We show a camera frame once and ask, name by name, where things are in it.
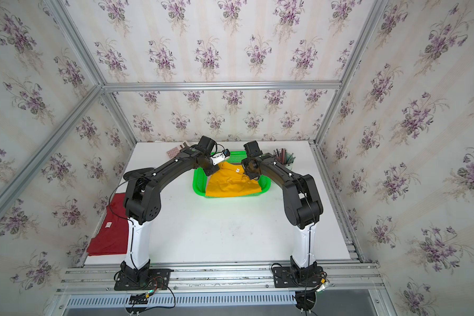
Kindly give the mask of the green plastic basket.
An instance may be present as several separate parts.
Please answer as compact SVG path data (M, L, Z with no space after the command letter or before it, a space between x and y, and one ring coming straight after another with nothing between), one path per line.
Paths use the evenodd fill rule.
M230 153L230 157L226 160L227 163L242 163L242 160L246 159L247 155L245 151L232 151ZM208 183L209 176L205 176L205 173L202 168L198 168L194 171L194 179L192 183L192 187L194 192L199 196L205 196L205 188ZM262 192L258 194L251 194L249 196L259 196L263 193L266 193L271 187L271 179L266 176L261 176L259 180L257 180L259 185L262 188Z

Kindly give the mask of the yellow t-shirt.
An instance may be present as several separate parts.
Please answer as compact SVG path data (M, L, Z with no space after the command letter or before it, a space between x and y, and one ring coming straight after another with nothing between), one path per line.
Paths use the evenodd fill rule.
M206 197L235 198L262 192L258 181L250 180L244 170L232 168L226 161L220 163L219 167L220 170L208 178Z

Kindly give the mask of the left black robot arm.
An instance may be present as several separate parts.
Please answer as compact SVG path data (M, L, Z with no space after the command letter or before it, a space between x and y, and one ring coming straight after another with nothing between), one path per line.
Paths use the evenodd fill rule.
M124 174L127 184L124 208L129 222L129 245L121 271L138 275L148 271L150 257L146 254L150 243L150 223L161 210L161 192L184 173L202 169L206 176L220 170L219 164L228 160L230 151L217 150L216 141L203 136L197 144L185 147L159 167L135 169Z

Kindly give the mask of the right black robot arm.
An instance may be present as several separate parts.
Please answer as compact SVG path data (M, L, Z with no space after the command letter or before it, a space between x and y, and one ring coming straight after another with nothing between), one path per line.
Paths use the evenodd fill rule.
M314 178L291 171L273 155L263 153L256 141L244 144L244 149L244 174L252 180L266 176L280 187L284 213L289 223L297 228L290 273L298 282L312 277L318 268L313 253L315 232L324 211Z

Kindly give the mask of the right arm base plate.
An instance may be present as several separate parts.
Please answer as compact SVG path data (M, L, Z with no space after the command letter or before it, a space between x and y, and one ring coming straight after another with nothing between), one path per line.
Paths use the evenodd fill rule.
M327 274L316 262L300 268L295 263L291 266L282 266L280 263L271 265L273 284L275 288L307 288L320 287L327 281Z

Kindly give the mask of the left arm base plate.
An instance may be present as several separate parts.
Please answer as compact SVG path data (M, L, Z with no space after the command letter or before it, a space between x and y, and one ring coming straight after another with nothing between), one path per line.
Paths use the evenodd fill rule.
M149 263L135 269L123 261L115 275L114 290L167 290L171 273L172 269L150 269Z

